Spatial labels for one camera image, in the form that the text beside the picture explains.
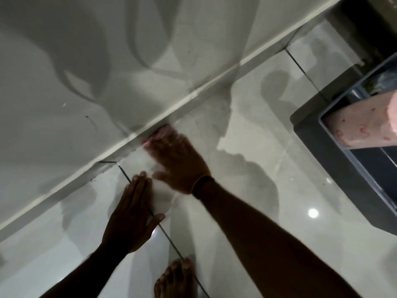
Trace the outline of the person's right hand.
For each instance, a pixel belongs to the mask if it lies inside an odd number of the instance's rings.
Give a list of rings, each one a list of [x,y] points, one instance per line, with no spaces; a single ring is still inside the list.
[[[173,190],[190,195],[195,181],[211,172],[190,140],[167,124],[142,143],[146,152],[173,177]]]

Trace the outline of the grey-blue plastic basket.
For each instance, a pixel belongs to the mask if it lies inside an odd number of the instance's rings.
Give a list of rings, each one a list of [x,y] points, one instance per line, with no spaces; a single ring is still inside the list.
[[[394,66],[397,66],[397,52],[334,96],[325,108],[295,124],[293,129],[369,223],[397,236],[397,147],[346,149],[323,122],[326,115],[343,106],[369,98],[365,81]]]

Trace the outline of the white cloth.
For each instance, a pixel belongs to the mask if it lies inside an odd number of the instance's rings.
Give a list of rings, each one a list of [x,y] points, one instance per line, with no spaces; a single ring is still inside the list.
[[[124,170],[131,180],[134,175],[140,175],[146,172],[146,175],[152,178],[152,174],[156,171],[163,171],[163,167],[158,164],[142,147],[134,150],[125,150],[120,155],[118,164]],[[153,198],[151,210],[154,214],[167,214],[172,208],[173,200],[177,196],[167,184],[155,180],[153,182]]]

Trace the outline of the white baseboard strip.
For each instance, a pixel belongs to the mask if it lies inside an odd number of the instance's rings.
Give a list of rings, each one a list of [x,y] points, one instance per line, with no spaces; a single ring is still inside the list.
[[[340,0],[0,0],[0,243]]]

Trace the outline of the dark furniture base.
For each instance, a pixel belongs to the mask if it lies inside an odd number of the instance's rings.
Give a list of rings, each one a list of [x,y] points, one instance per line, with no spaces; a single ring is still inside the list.
[[[397,0],[340,0],[324,14],[367,72],[397,53]]]

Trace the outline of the black wristband with orange edge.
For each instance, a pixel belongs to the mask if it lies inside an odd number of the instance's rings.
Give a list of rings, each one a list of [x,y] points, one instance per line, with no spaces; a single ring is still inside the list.
[[[192,186],[191,194],[196,198],[200,199],[199,193],[202,187],[208,182],[214,181],[214,178],[211,175],[203,175],[199,177]]]

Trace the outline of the pink patterned fabric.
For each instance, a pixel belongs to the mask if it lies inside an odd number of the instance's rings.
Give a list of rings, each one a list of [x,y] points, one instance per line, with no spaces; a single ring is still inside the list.
[[[397,89],[345,106],[323,122],[346,149],[397,146]]]

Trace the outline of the person's left hand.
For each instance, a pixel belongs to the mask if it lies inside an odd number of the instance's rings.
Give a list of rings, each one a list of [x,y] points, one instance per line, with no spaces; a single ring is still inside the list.
[[[110,216],[101,244],[121,242],[131,248],[128,254],[144,245],[153,233],[148,232],[148,223],[154,216],[152,197],[152,179],[144,171],[134,175]]]

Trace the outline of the person's bare foot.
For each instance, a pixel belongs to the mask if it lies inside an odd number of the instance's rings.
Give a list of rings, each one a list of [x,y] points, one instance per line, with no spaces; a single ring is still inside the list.
[[[175,260],[154,285],[154,298],[197,298],[194,265],[189,258]]]

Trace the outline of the person's right forearm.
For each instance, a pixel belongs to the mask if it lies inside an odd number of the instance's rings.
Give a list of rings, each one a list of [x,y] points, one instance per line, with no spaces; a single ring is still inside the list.
[[[300,240],[215,180],[199,197],[263,296],[361,298]]]

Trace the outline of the person's left forearm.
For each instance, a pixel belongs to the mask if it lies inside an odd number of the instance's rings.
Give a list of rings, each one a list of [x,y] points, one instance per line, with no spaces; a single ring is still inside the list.
[[[130,250],[121,242],[99,245],[75,270],[39,298],[97,298]]]

